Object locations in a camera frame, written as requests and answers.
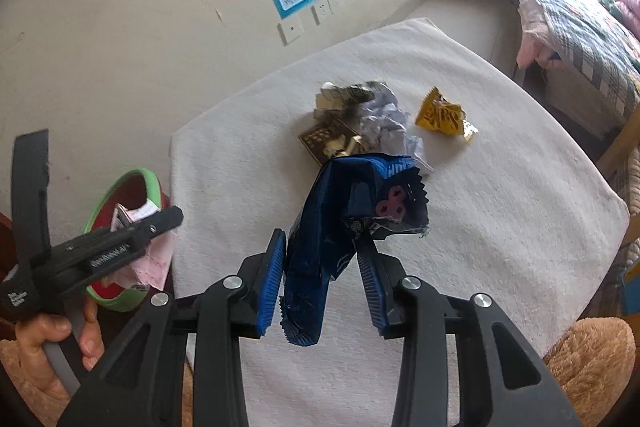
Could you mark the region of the yellow candy wrapper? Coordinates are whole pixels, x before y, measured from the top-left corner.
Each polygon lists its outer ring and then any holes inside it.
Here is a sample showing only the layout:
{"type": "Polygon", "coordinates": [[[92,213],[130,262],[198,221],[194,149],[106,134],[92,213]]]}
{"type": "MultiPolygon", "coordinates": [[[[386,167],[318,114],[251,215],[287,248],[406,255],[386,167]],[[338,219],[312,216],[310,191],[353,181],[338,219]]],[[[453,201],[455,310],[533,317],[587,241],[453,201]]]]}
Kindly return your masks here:
{"type": "Polygon", "coordinates": [[[444,98],[437,87],[427,93],[414,123],[427,131],[462,136],[466,142],[470,142],[478,132],[477,127],[466,119],[462,106],[444,98]]]}

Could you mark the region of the white wall socket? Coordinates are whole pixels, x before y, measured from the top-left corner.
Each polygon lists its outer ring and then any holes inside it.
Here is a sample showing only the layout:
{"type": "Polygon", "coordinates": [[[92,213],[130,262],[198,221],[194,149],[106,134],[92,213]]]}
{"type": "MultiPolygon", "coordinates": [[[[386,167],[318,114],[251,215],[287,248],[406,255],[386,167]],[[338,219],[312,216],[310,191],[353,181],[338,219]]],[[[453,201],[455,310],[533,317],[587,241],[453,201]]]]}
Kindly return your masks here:
{"type": "Polygon", "coordinates": [[[330,16],[341,11],[342,0],[317,0],[311,7],[314,22],[320,26],[330,16]]]}
{"type": "Polygon", "coordinates": [[[278,31],[283,44],[289,46],[304,34],[304,26],[298,15],[290,15],[278,23],[278,31]]]}

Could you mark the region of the white towel table cover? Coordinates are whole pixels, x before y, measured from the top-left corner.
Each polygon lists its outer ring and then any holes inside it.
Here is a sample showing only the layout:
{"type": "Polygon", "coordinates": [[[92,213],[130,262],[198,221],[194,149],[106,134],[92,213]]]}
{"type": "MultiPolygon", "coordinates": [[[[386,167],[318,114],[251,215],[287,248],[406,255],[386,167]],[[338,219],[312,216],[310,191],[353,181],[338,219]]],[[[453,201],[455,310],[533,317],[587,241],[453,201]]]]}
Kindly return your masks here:
{"type": "Polygon", "coordinates": [[[302,209],[318,164],[299,142],[323,83],[380,80],[416,113],[438,89],[476,128],[422,135],[430,225],[380,244],[443,294],[494,297],[539,353],[582,314],[620,249],[626,202],[570,135],[500,70],[428,20],[331,46],[218,103],[170,143],[170,197],[184,213],[179,296],[263,251],[302,209]]]}

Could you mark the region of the brown gold snack wrapper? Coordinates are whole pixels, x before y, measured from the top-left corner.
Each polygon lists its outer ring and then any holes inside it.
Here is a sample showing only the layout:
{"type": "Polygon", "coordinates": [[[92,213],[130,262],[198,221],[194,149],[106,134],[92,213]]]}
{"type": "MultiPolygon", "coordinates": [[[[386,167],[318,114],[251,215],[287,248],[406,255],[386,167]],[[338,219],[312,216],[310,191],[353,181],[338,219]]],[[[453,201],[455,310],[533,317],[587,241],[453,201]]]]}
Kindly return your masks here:
{"type": "Polygon", "coordinates": [[[365,84],[322,84],[312,112],[316,123],[298,136],[300,143],[319,166],[335,157],[369,152],[358,126],[360,109],[373,99],[372,89],[365,84]]]}

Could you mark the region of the bed with plaid quilt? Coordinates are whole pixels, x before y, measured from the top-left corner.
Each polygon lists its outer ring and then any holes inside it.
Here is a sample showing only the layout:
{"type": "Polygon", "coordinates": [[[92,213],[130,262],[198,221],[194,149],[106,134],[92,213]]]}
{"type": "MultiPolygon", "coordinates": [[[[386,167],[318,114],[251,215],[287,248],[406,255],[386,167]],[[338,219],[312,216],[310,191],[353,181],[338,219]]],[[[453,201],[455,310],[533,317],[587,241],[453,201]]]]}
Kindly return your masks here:
{"type": "Polygon", "coordinates": [[[598,140],[639,104],[639,34],[624,17],[639,0],[518,0],[516,64],[544,71],[544,101],[598,140]]]}

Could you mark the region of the brown fuzzy left sleeve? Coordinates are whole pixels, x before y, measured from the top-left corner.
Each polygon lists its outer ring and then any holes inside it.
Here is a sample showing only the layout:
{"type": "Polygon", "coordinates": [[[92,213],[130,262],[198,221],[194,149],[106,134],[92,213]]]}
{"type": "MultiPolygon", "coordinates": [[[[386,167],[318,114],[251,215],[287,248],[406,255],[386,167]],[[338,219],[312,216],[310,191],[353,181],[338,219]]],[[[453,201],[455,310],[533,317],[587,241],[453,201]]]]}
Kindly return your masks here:
{"type": "Polygon", "coordinates": [[[26,402],[43,426],[55,426],[64,411],[67,399],[56,399],[38,389],[28,378],[18,359],[17,343],[14,340],[1,341],[1,364],[9,375],[11,386],[26,402]]]}

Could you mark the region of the blue snack wrapper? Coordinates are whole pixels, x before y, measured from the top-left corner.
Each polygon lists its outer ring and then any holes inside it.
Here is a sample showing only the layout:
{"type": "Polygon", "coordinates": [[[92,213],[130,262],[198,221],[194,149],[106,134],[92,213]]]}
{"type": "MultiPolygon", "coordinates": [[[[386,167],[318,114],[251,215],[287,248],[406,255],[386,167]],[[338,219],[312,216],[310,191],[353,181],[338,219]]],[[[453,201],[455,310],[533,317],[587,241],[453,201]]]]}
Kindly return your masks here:
{"type": "Polygon", "coordinates": [[[413,158],[371,153],[327,161],[288,239],[280,300],[288,342],[318,343],[329,283],[360,245],[427,228],[426,191],[413,158]]]}

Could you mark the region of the red bin with green rim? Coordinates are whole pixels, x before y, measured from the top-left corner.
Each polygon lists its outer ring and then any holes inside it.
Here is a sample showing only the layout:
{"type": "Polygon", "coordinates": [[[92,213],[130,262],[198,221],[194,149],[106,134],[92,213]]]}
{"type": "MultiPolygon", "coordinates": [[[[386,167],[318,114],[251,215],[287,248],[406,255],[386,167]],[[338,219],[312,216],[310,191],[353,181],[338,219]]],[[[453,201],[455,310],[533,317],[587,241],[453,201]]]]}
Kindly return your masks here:
{"type": "MultiPolygon", "coordinates": [[[[145,168],[134,168],[120,176],[106,191],[85,225],[85,233],[100,228],[117,231],[139,217],[168,205],[160,180],[145,168]]],[[[136,266],[125,267],[115,274],[91,283],[87,293],[107,310],[129,312],[146,297],[150,286],[140,282],[136,266]]]]}

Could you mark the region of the crumpled white lavender paper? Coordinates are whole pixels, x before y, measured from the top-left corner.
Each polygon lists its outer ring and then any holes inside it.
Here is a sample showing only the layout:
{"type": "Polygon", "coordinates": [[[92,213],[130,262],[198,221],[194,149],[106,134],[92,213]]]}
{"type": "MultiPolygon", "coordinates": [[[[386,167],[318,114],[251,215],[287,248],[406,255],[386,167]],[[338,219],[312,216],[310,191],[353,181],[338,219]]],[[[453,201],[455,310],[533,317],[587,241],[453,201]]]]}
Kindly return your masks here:
{"type": "Polygon", "coordinates": [[[394,156],[409,156],[427,173],[434,169],[426,161],[420,136],[408,133],[409,114],[399,107],[398,98],[386,83],[363,83],[371,100],[358,105],[357,130],[369,150],[394,156]]]}

